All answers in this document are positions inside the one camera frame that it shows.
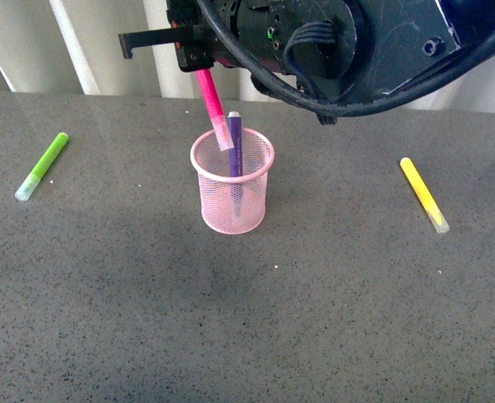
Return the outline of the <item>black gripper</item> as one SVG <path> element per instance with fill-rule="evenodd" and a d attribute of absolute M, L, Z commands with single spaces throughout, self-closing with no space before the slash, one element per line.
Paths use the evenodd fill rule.
<path fill-rule="evenodd" d="M 332 101 L 372 101 L 440 69 L 461 42 L 438 1 L 214 1 L 263 66 Z"/>

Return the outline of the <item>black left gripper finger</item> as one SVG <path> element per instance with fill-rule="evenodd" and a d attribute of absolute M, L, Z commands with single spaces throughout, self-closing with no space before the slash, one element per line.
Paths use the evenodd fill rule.
<path fill-rule="evenodd" d="M 168 29 L 119 34 L 118 39 L 123 58 L 132 59 L 133 49 L 171 43 L 195 43 L 203 40 L 204 32 L 202 25 L 181 25 Z"/>

